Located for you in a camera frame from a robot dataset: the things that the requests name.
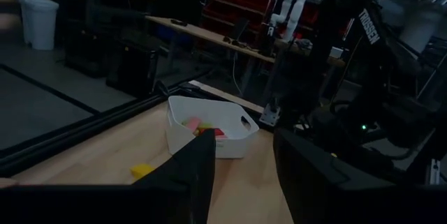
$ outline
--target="storage shelf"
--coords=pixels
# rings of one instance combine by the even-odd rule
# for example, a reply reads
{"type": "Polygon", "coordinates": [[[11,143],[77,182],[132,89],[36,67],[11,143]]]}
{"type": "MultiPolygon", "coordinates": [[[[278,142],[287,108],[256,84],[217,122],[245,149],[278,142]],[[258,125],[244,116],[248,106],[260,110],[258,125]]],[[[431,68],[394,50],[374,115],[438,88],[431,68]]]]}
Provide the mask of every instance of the storage shelf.
{"type": "MultiPolygon", "coordinates": [[[[229,26],[235,26],[235,24],[233,24],[232,22],[227,22],[227,21],[225,21],[225,20],[222,20],[222,19],[219,19],[219,18],[215,18],[215,17],[209,16],[209,15],[202,14],[202,17],[205,17],[205,18],[210,19],[210,20],[214,20],[214,21],[216,21],[216,22],[221,22],[221,23],[223,23],[223,24],[227,24],[227,25],[229,25],[229,26]]],[[[255,34],[258,33],[257,31],[255,31],[255,30],[253,30],[253,29],[246,29],[246,30],[247,30],[247,31],[250,31],[250,32],[252,32],[252,33],[255,33],[255,34]]]]}
{"type": "Polygon", "coordinates": [[[263,12],[263,11],[254,10],[254,9],[252,9],[252,8],[247,8],[247,7],[244,7],[244,6],[241,6],[241,5],[237,5],[237,4],[235,4],[235,3],[231,3],[231,2],[229,2],[229,1],[223,1],[223,0],[213,0],[213,1],[217,1],[217,2],[219,2],[219,3],[223,3],[223,4],[226,4],[226,5],[229,5],[229,6],[233,6],[233,7],[236,7],[236,8],[243,9],[243,10],[247,10],[247,11],[250,11],[250,12],[253,12],[253,13],[256,13],[256,14],[259,14],[259,15],[264,15],[264,12],[263,12]]]}

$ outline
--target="wooden tabletop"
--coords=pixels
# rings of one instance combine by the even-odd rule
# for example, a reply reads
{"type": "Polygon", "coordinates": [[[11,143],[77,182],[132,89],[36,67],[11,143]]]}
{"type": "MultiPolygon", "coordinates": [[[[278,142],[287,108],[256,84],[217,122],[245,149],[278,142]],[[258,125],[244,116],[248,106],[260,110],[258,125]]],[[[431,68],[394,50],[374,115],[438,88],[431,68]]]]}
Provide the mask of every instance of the wooden tabletop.
{"type": "MultiPolygon", "coordinates": [[[[276,40],[274,42],[274,44],[279,47],[279,48],[287,48],[288,47],[288,43],[282,41],[282,40],[276,40]]],[[[310,54],[310,50],[306,50],[306,49],[302,49],[300,47],[298,47],[297,45],[292,45],[292,47],[290,48],[291,52],[300,54],[300,55],[304,55],[304,56],[309,56],[310,54]]],[[[336,67],[344,67],[345,66],[345,62],[341,59],[337,59],[334,57],[329,56],[328,57],[328,64],[332,65],[332,66],[336,66],[336,67]]]]}
{"type": "MultiPolygon", "coordinates": [[[[158,167],[166,144],[160,104],[14,176],[21,184],[131,184],[130,167],[158,167]]],[[[277,178],[272,134],[259,130],[242,159],[216,159],[208,223],[292,224],[277,178]]]]}
{"type": "Polygon", "coordinates": [[[147,16],[146,19],[156,22],[158,24],[162,24],[166,27],[169,27],[171,29],[174,29],[178,32],[182,32],[182,33],[187,33],[190,34],[192,36],[198,37],[198,38],[202,38],[204,40],[208,40],[210,42],[216,43],[218,45],[227,47],[228,49],[231,50],[235,50],[239,53],[242,54],[247,54],[251,57],[256,57],[258,59],[262,59],[264,61],[268,61],[270,63],[274,63],[274,58],[272,57],[266,57],[263,56],[261,54],[258,53],[258,51],[256,50],[249,50],[247,48],[242,48],[242,47],[238,47],[235,45],[232,45],[230,43],[226,43],[224,42],[224,37],[223,35],[214,33],[212,31],[206,30],[206,29],[202,29],[200,27],[188,24],[185,27],[184,26],[180,26],[180,25],[176,25],[171,23],[171,19],[170,18],[165,18],[165,17],[153,17],[153,16],[147,16]]]}

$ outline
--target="black metal frame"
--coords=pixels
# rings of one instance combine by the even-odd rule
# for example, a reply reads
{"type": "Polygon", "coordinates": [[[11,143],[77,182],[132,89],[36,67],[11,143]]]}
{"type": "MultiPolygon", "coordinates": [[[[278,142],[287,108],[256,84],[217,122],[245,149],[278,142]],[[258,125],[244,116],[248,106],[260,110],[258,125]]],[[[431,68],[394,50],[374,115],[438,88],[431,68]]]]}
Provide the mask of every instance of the black metal frame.
{"type": "MultiPolygon", "coordinates": [[[[203,91],[191,84],[176,84],[170,87],[170,95],[189,96],[226,100],[220,96],[203,91]]],[[[149,98],[131,101],[106,112],[83,119],[69,126],[56,129],[50,133],[23,142],[8,151],[0,151],[0,177],[11,177],[33,165],[36,165],[58,153],[61,153],[99,133],[120,124],[137,114],[149,110],[163,102],[167,96],[154,94],[149,98]]],[[[259,122],[261,114],[247,107],[244,108],[254,121],[265,130],[273,131],[272,127],[259,122]]]]}

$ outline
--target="white plastic basket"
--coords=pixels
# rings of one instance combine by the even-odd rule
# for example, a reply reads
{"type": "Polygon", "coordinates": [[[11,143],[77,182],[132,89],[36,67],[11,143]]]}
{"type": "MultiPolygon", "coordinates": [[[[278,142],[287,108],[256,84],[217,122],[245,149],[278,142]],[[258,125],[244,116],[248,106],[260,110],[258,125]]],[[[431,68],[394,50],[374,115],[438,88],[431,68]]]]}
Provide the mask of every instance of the white plastic basket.
{"type": "Polygon", "coordinates": [[[195,138],[191,130],[182,125],[191,117],[198,117],[225,133],[226,139],[216,138],[216,158],[243,158],[259,130],[254,120],[236,103],[183,96],[170,96],[168,102],[166,138],[171,154],[195,138]],[[249,127],[244,126],[242,118],[249,127]]]}

